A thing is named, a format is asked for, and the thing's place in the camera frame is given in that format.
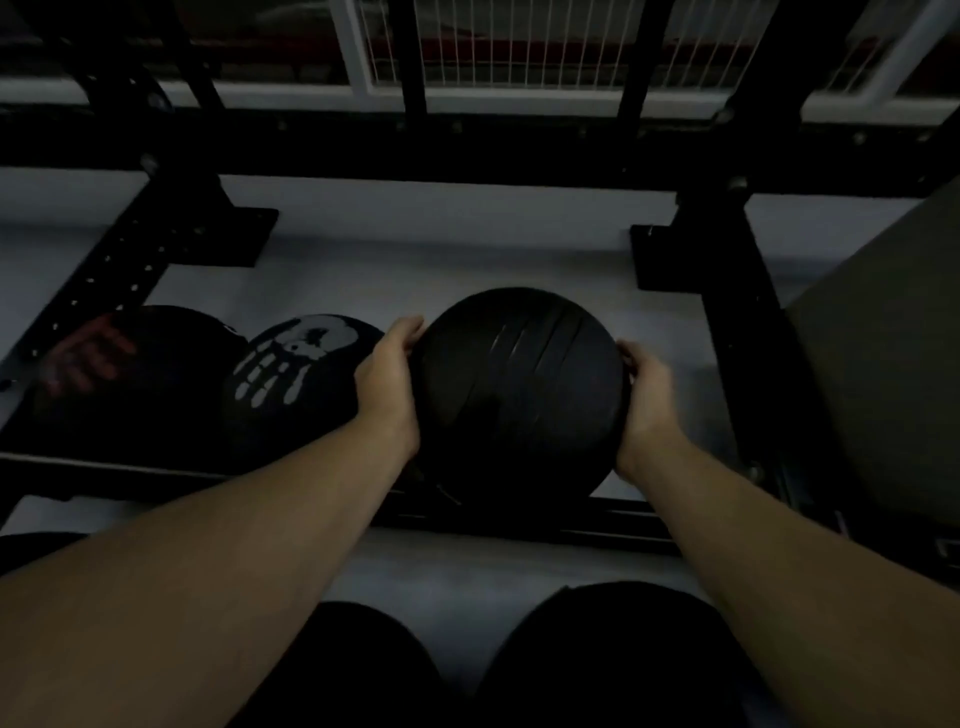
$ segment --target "white wire grid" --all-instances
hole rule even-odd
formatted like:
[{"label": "white wire grid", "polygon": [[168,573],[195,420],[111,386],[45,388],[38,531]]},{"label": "white wire grid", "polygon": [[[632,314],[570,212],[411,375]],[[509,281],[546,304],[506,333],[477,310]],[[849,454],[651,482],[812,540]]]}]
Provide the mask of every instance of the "white wire grid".
[{"label": "white wire grid", "polygon": [[[778,0],[678,0],[652,87],[733,88]],[[356,0],[373,82],[398,83],[386,0]],[[644,0],[416,0],[430,86],[621,88]]]},{"label": "white wire grid", "polygon": [[847,36],[845,55],[821,90],[849,94],[866,84],[924,5],[926,0],[872,0]]}]

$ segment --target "red handprint graphic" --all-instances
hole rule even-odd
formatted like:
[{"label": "red handprint graphic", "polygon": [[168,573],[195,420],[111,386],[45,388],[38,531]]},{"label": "red handprint graphic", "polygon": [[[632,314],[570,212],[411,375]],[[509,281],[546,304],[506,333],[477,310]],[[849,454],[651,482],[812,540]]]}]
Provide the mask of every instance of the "red handprint graphic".
[{"label": "red handprint graphic", "polygon": [[111,322],[111,314],[88,321],[43,358],[39,380],[55,398],[73,387],[87,394],[98,379],[116,379],[125,357],[136,354],[136,345]]}]

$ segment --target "person's left arm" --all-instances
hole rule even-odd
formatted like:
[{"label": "person's left arm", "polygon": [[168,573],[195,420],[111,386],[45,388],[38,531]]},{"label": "person's left arm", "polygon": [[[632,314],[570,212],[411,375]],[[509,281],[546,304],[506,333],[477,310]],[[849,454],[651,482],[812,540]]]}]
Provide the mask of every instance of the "person's left arm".
[{"label": "person's left arm", "polygon": [[0,724],[225,725],[419,446],[421,327],[400,319],[361,364],[347,425],[0,579]]}]

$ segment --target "person's right arm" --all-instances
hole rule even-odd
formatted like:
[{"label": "person's right arm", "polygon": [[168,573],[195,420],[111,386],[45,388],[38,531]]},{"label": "person's right arm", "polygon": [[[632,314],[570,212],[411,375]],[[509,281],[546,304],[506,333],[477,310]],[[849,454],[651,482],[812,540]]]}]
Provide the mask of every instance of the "person's right arm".
[{"label": "person's right arm", "polygon": [[666,522],[804,725],[960,725],[960,595],[808,521],[683,435],[670,370],[637,366],[617,470]]}]

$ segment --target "person's left hand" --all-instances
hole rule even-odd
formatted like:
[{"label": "person's left hand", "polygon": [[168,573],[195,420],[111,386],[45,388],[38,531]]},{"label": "person's left hand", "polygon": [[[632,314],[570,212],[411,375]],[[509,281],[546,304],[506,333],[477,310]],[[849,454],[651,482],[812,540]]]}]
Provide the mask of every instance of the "person's left hand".
[{"label": "person's left hand", "polygon": [[388,427],[400,438],[408,459],[420,448],[420,429],[407,355],[424,330],[422,316],[397,319],[353,375],[357,417]]}]

